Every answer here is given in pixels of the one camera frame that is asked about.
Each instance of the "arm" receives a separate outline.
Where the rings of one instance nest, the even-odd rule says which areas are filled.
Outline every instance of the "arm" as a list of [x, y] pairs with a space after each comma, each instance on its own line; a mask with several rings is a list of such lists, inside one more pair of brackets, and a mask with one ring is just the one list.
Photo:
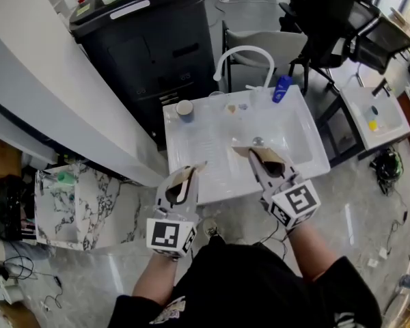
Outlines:
[[168, 256], [153, 254], [135, 284], [132, 296], [147, 298], [165, 306], [172, 295], [177, 265]]
[[299, 270], [308, 280], [318, 279], [338, 259], [319, 233], [306, 222], [297, 226], [288, 238]]

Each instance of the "marble counter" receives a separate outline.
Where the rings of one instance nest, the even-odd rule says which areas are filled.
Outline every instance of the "marble counter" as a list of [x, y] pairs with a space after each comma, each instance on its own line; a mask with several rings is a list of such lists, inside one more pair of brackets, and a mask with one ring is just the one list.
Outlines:
[[121, 182], [82, 163], [46, 170], [68, 172], [74, 186], [36, 175], [35, 219], [39, 243], [91, 250], [133, 241], [141, 198], [137, 187]]

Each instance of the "sink basin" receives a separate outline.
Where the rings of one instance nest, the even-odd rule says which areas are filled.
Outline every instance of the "sink basin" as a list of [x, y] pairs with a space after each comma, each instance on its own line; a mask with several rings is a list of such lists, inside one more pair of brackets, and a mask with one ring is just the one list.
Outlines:
[[[185, 165], [208, 162], [199, 176], [199, 204], [262, 190], [248, 160], [232, 148], [252, 146], [256, 137], [261, 138], [264, 146], [284, 151], [304, 178], [330, 170], [299, 88], [291, 86], [278, 104], [270, 98], [273, 90], [270, 88], [263, 95], [244, 91], [194, 100], [191, 123], [180, 120], [174, 105], [163, 108], [170, 172]], [[265, 97], [257, 101], [256, 96]]]
[[[409, 123], [396, 97], [393, 94], [387, 96], [384, 90], [374, 97], [373, 89], [373, 87], [359, 87], [345, 89], [341, 93], [366, 150], [386, 144], [410, 132]], [[369, 129], [365, 118], [365, 113], [371, 106], [376, 107], [378, 111], [376, 131]]]

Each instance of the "shoe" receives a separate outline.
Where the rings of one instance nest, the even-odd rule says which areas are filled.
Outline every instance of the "shoe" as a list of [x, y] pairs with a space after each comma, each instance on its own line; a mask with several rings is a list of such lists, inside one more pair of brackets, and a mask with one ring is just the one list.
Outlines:
[[212, 217], [208, 217], [202, 222], [202, 228], [204, 230], [206, 238], [210, 239], [213, 236], [220, 236], [219, 228], [216, 221]]

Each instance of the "person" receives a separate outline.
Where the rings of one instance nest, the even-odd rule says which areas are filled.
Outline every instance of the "person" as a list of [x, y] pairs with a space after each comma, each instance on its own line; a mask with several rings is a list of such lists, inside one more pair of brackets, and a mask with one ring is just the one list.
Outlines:
[[212, 219], [209, 244], [174, 286], [176, 264], [154, 254], [109, 327], [380, 327], [376, 299], [350, 261], [307, 222], [288, 234], [302, 278], [260, 243], [226, 244]]

